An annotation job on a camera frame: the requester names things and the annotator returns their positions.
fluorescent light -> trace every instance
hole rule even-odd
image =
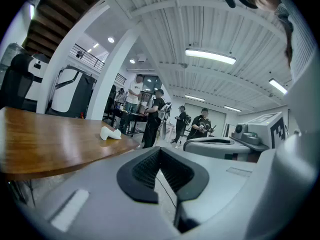
[[[35,6],[33,4],[30,4],[30,19],[32,20],[32,18],[35,15]]]
[[[240,109],[236,109],[234,107],[230,107],[230,106],[224,106],[225,109],[228,109],[228,110],[233,110],[233,111],[237,111],[237,112],[241,112]]]
[[[283,88],[281,86],[280,83],[278,83],[276,80],[274,80],[273,78],[269,80],[269,84],[273,85],[275,88],[277,88],[280,92],[282,92],[283,94],[287,93],[287,90],[285,88]]]
[[[202,101],[202,102],[205,101],[205,99],[203,99],[203,98],[192,97],[192,96],[189,96],[189,95],[184,95],[184,97],[189,98],[189,99],[194,99],[194,100],[197,100],[197,101]]]
[[[185,55],[216,60],[216,61],[231,64],[231,65],[235,64],[236,62],[236,58],[234,57],[213,53],[213,52],[208,52],[208,51],[203,51],[203,50],[185,49]]]

white pillar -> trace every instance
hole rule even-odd
[[[94,87],[86,119],[101,120],[107,100],[114,84],[117,73],[123,64],[128,52],[142,32],[142,23],[127,30],[105,60],[105,65]]]
[[[66,59],[71,48],[75,45],[80,35],[94,22],[102,13],[109,7],[106,2],[103,2],[90,11],[88,11],[73,27],[56,48],[47,68],[44,73],[42,83],[39,90],[39,98],[36,105],[36,112],[44,114],[48,105],[49,95],[53,84],[58,76],[59,71],[65,65]]]

cable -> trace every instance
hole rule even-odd
[[[170,195],[169,195],[169,193],[167,192],[166,188],[164,187],[164,185],[162,185],[162,183],[161,183],[160,179],[158,179],[157,177],[156,177],[156,179],[160,182],[160,184],[161,184],[161,186],[163,187],[164,191],[166,192],[166,194],[167,194],[167,195],[168,195],[168,197],[170,198],[170,200],[171,200],[171,202],[172,202],[173,206],[174,206],[175,208],[177,208],[177,207],[176,207],[176,205],[175,205],[175,203],[174,203],[174,201],[172,200],[171,196],[170,196]]]

black pants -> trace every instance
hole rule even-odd
[[[181,132],[183,131],[184,128],[175,128],[175,139],[174,141],[177,143],[181,137]]]
[[[144,129],[144,146],[143,148],[151,148],[156,141],[156,135],[157,135],[157,130],[161,124],[160,118],[148,118],[148,121],[146,122],[146,126]]]

person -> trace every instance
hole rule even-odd
[[[125,93],[125,90],[123,88],[121,88],[118,91],[118,95],[115,97],[115,99],[120,103],[125,103],[126,97],[127,97],[127,95]]]
[[[318,49],[317,42],[304,17],[292,0],[246,0],[263,11],[273,12],[284,27],[286,35],[285,56],[292,82],[296,82]]]
[[[186,138],[186,140],[192,140],[196,138],[205,138],[208,135],[208,132],[213,133],[214,129],[211,128],[211,122],[208,118],[209,111],[204,107],[201,111],[201,115],[198,115],[193,119],[191,125],[191,131]]]
[[[157,130],[161,124],[161,119],[158,117],[158,111],[160,111],[166,104],[163,95],[164,91],[162,89],[158,89],[155,92],[155,100],[152,108],[149,108],[145,111],[146,113],[148,113],[148,119],[146,121],[143,134],[143,149],[151,148],[155,144]]]
[[[135,80],[131,82],[128,90],[129,93],[126,98],[125,108],[124,108],[127,112],[133,112],[133,113],[137,112],[138,103],[139,103],[138,97],[141,96],[140,92],[143,87],[143,80],[144,80],[143,75],[138,74]]]
[[[176,125],[175,125],[175,138],[171,141],[172,144],[176,144],[180,138],[181,131],[185,128],[187,113],[185,112],[185,106],[179,107],[180,115],[176,116]]]

